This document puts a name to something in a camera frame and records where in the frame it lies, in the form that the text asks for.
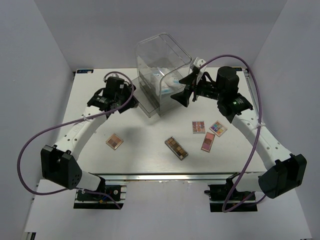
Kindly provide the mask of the long brown eyeshadow palette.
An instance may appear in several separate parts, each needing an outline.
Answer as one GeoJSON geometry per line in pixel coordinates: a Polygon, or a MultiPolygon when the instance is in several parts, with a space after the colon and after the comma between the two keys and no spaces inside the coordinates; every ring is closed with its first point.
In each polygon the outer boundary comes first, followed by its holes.
{"type": "Polygon", "coordinates": [[[189,155],[188,152],[180,145],[180,143],[173,136],[166,139],[164,143],[181,161],[189,155]]]}

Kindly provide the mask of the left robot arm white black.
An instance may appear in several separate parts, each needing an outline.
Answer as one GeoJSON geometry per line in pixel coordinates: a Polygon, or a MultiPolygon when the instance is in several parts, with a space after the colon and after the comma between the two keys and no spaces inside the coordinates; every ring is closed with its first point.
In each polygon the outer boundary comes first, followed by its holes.
{"type": "Polygon", "coordinates": [[[114,112],[122,113],[138,105],[133,96],[136,87],[124,79],[110,76],[105,87],[97,90],[87,102],[80,121],[53,146],[45,145],[41,152],[41,170],[44,179],[68,190],[88,190],[99,200],[105,196],[105,180],[80,168],[77,160],[96,130],[114,112]]]}

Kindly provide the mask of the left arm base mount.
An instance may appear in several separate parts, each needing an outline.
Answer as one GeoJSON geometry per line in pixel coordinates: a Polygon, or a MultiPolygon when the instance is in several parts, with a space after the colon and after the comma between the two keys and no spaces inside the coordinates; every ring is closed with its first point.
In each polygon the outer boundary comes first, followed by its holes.
{"type": "Polygon", "coordinates": [[[81,210],[121,210],[127,194],[127,184],[124,182],[106,182],[104,192],[89,193],[76,190],[73,208],[81,210]]]}

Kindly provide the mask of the cotton pad pack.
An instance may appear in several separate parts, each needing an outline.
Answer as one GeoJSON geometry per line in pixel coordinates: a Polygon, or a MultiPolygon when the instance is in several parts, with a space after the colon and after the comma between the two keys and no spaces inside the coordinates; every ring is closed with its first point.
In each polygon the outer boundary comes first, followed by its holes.
{"type": "Polygon", "coordinates": [[[165,67],[151,67],[149,71],[151,81],[160,81],[168,73],[168,69],[165,67]]]}
{"type": "Polygon", "coordinates": [[[161,94],[170,94],[173,91],[178,90],[181,87],[179,83],[179,78],[175,73],[169,74],[168,76],[164,76],[161,80],[161,94]]]}

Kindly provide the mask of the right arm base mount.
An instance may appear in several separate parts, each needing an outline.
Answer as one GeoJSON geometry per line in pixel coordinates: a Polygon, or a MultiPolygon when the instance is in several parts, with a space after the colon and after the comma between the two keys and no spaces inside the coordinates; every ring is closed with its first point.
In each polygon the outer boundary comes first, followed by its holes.
{"type": "MultiPolygon", "coordinates": [[[[211,213],[221,213],[223,203],[229,193],[229,189],[226,187],[225,184],[211,184],[208,185],[208,189],[204,191],[204,194],[209,197],[209,206],[211,213]]],[[[256,205],[256,196],[250,195],[250,191],[243,191],[239,192],[235,190],[229,201],[226,204],[226,209],[234,207],[240,201],[244,200],[248,196],[248,198],[243,204],[232,210],[231,212],[257,212],[258,208],[256,205]]]]}

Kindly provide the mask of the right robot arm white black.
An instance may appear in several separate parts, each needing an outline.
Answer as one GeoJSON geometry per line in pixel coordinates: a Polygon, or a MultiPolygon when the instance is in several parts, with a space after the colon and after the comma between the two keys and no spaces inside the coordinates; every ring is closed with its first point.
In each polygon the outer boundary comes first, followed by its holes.
{"type": "Polygon", "coordinates": [[[220,67],[216,80],[194,67],[179,80],[184,90],[171,98],[184,107],[189,105],[190,98],[216,100],[219,112],[245,136],[261,158],[266,171],[235,176],[225,187],[229,198],[236,200],[244,192],[262,192],[274,199],[302,184],[307,160],[302,154],[291,153],[259,122],[253,105],[238,92],[239,80],[236,69],[230,66],[220,67]]]}

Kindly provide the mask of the clear acrylic makeup organizer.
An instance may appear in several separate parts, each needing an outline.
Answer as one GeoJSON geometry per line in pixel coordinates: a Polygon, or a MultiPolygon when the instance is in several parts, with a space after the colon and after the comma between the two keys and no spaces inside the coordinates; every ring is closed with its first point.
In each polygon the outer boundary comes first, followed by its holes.
{"type": "Polygon", "coordinates": [[[189,74],[192,57],[166,32],[138,42],[134,50],[137,68],[134,96],[141,110],[151,118],[180,107],[171,95],[184,90],[179,80],[189,74]]]}

